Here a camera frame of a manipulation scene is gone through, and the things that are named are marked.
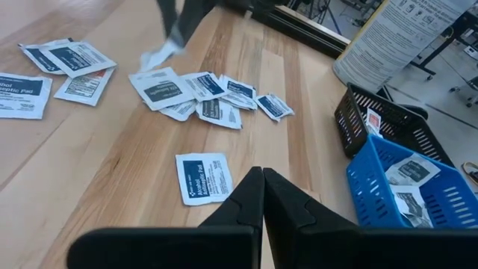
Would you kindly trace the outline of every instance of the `scattered packet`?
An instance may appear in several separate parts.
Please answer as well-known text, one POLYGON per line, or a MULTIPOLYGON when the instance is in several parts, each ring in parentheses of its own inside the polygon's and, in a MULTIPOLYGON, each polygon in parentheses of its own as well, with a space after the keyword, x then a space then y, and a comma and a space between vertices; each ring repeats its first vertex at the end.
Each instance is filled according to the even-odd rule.
POLYGON ((433 228, 418 186, 390 185, 398 210, 416 228, 433 228))
POLYGON ((178 46, 171 39, 168 39, 160 49, 152 52, 145 52, 141 55, 141 67, 138 72, 150 71, 151 69, 162 65, 162 63, 170 57, 181 54, 184 54, 184 48, 178 46))
POLYGON ((194 99, 189 86, 171 67, 129 75, 129 81, 152 111, 194 99))
POLYGON ((367 126, 368 131, 372 135, 376 135, 378 137, 383 138, 383 136, 380 134, 382 117, 370 108, 367 108, 367 119, 365 120, 365 125, 367 126))
POLYGON ((269 118, 276 122, 280 122, 281 118, 287 115, 294 115, 292 108, 289 108, 284 101, 272 93, 265 96, 257 96, 255 102, 262 108, 269 118))
POLYGON ((231 129, 242 129, 239 108, 219 99, 200 102, 196 113, 201 120, 231 129))
POLYGON ((0 73, 0 117, 41 120, 52 79, 0 73))
POLYGON ((239 81, 235 81, 228 76, 221 75, 219 78, 223 86, 231 91, 230 94, 221 99, 229 102, 237 108, 243 109, 257 109, 257 104, 254 101, 255 88, 239 81))
POLYGON ((40 48, 40 52, 70 78, 115 67, 117 64, 88 42, 71 42, 40 48))
POLYGON ((76 78, 68 77, 54 97, 96 106, 115 68, 110 67, 76 78))
POLYGON ((222 153, 176 156, 179 187, 185 205, 223 202, 232 192, 232 177, 222 153))
POLYGON ((193 89, 192 93, 199 102, 217 99, 231 93, 211 72, 192 73, 181 78, 193 89))
POLYGON ((161 109, 159 112, 172 117, 174 120, 186 121, 189 116, 196 111, 196 100, 190 100, 179 105, 172 105, 167 108, 161 109))
POLYGON ((54 63, 52 63, 42 52, 40 52, 40 48, 44 46, 56 46, 64 43, 73 42, 73 39, 62 39, 62 40, 53 40, 48 43, 44 43, 42 45, 23 45, 18 44, 18 47, 22 50, 25 55, 27 55, 30 60, 32 60, 38 68, 40 68, 43 72, 54 74, 54 75, 65 75, 59 67, 57 67, 54 63))
POLYGON ((422 186, 440 173, 440 168, 431 161, 414 153, 412 156, 390 166, 385 175, 392 185, 422 186))

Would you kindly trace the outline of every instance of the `black plastic basket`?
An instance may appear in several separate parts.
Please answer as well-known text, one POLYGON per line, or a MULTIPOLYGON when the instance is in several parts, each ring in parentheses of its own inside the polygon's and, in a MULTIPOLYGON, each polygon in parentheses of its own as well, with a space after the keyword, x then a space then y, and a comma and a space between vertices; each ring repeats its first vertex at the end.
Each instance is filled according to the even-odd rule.
POLYGON ((454 167, 422 116, 354 84, 347 85, 347 92, 335 111, 335 121, 347 157, 353 158, 367 141, 367 108, 382 117, 380 134, 385 139, 454 167))

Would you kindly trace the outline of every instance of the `wooden table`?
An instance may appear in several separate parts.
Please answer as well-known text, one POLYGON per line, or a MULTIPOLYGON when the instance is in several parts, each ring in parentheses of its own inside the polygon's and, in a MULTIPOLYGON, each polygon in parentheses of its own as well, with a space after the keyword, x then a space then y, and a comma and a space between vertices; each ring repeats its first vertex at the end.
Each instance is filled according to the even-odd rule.
MULTIPOLYGON (((355 220, 333 112, 345 86, 331 58, 216 8, 171 65, 212 71, 273 92, 295 110, 275 124, 242 112, 243 129, 150 111, 130 85, 142 52, 163 41, 153 0, 0 3, 1 71, 45 75, 16 47, 72 37, 118 63, 97 107, 53 99, 42 120, 0 119, 0 268, 64 268, 69 244, 103 226, 197 226, 219 205, 182 204, 174 156, 224 152, 236 185, 253 165, 272 167, 355 220)), ((271 268, 264 243, 263 268, 271 268)))

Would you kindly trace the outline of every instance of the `blue printed label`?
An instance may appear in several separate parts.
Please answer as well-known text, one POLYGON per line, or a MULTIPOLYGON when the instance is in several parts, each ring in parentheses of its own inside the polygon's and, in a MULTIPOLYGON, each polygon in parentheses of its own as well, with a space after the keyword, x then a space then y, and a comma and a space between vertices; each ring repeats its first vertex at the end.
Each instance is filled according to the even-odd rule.
POLYGON ((234 83, 234 82, 230 81, 227 84, 227 88, 232 90, 235 93, 239 93, 239 94, 242 94, 244 96, 247 96, 250 99, 254 98, 252 96, 252 90, 249 89, 248 87, 244 87, 243 85, 240 85, 240 84, 237 84, 237 83, 234 83))
POLYGON ((182 94, 179 87, 171 81, 167 81, 159 85, 150 87, 149 89, 144 90, 144 93, 153 102, 165 100, 182 94))
POLYGON ((197 81, 212 94, 224 93, 224 90, 212 79, 210 75, 204 75, 197 78, 197 81))
POLYGON ((39 96, 42 91, 43 81, 29 81, 20 78, 7 78, 0 76, 0 93, 29 94, 39 96))
POLYGON ((30 54, 37 59, 37 61, 42 64, 45 69, 48 71, 54 72, 54 71, 60 71, 60 68, 58 68, 54 63, 52 63, 43 53, 40 52, 39 49, 26 49, 30 54))
POLYGON ((283 112, 277 108, 266 96, 262 96, 258 101, 272 114, 274 117, 280 117, 283 112))
POLYGON ((202 115, 211 119, 220 119, 219 100, 214 99, 202 103, 202 115))
POLYGON ((189 198, 209 197, 208 182, 202 161, 183 161, 189 198))
POLYGON ((50 52, 73 71, 91 67, 91 64, 70 48, 52 49, 50 52))

